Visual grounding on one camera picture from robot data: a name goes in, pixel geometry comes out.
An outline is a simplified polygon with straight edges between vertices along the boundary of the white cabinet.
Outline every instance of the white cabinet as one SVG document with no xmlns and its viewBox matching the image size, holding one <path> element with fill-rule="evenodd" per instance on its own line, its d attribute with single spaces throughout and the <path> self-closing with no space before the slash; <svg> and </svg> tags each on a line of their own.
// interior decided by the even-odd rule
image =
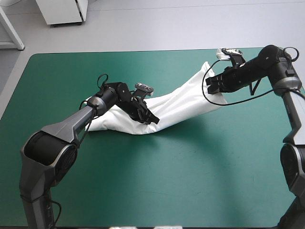
<svg viewBox="0 0 305 229">
<path fill-rule="evenodd" d="M 36 0 L 48 25 L 86 20 L 88 0 Z"/>
</svg>

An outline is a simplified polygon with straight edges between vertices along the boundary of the white cloth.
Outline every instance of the white cloth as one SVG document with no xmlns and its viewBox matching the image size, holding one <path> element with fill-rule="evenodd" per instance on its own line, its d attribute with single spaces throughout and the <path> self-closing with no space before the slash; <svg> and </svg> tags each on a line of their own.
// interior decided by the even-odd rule
<svg viewBox="0 0 305 229">
<path fill-rule="evenodd" d="M 136 122 L 119 107 L 113 106 L 103 116 L 92 121 L 89 131 L 109 129 L 132 135 L 150 134 L 186 119 L 218 109 L 220 106 L 209 103 L 202 94 L 202 78 L 209 68 L 208 62 L 205 62 L 199 72 L 172 93 L 145 99 L 147 107 L 160 119 L 158 124 L 146 125 Z M 211 76 L 214 76 L 212 70 L 208 72 L 206 78 Z M 205 82 L 203 89 L 209 100 L 220 104 L 226 103 L 221 93 L 208 94 Z"/>
</svg>

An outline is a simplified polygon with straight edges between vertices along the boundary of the white furniture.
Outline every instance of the white furniture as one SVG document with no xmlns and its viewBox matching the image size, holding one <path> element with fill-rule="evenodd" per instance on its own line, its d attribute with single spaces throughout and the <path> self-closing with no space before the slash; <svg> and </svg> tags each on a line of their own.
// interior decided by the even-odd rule
<svg viewBox="0 0 305 229">
<path fill-rule="evenodd" d="M 88 0 L 36 0 L 48 25 L 86 21 Z"/>
<path fill-rule="evenodd" d="M 24 44 L 0 7 L 0 49 L 24 50 Z"/>
</svg>

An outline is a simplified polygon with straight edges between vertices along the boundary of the floor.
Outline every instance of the floor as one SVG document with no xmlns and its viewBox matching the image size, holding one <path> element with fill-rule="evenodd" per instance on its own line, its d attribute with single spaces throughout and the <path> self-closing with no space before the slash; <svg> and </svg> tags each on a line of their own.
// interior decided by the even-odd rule
<svg viewBox="0 0 305 229">
<path fill-rule="evenodd" d="M 0 117 L 36 53 L 294 46 L 305 82 L 305 0 L 89 0 L 82 26 L 57 28 L 35 0 L 3 9 L 26 48 L 0 50 Z"/>
</svg>

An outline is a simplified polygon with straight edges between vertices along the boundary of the black robot arm segment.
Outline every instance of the black robot arm segment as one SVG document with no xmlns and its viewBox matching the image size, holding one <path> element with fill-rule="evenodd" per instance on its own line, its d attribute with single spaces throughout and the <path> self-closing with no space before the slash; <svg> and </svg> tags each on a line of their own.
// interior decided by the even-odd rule
<svg viewBox="0 0 305 229">
<path fill-rule="evenodd" d="M 43 127 L 30 137 L 20 151 L 20 195 L 30 229 L 55 227 L 50 188 L 56 186 L 74 164 L 81 143 L 78 134 L 94 117 L 105 114 L 116 104 L 133 120 L 145 124 L 158 123 L 159 119 L 144 101 L 153 88 L 145 87 L 139 87 L 131 94 L 125 83 L 105 81 L 85 107 L 62 122 Z"/>
<path fill-rule="evenodd" d="M 208 93 L 214 94 L 235 92 L 267 76 L 275 94 L 282 97 L 292 131 L 283 140 L 281 163 L 289 190 L 296 198 L 278 224 L 281 229 L 305 228 L 305 97 L 292 65 L 297 57 L 291 59 L 285 49 L 268 45 L 247 62 L 237 63 L 230 56 L 233 67 L 206 79 Z"/>
</svg>

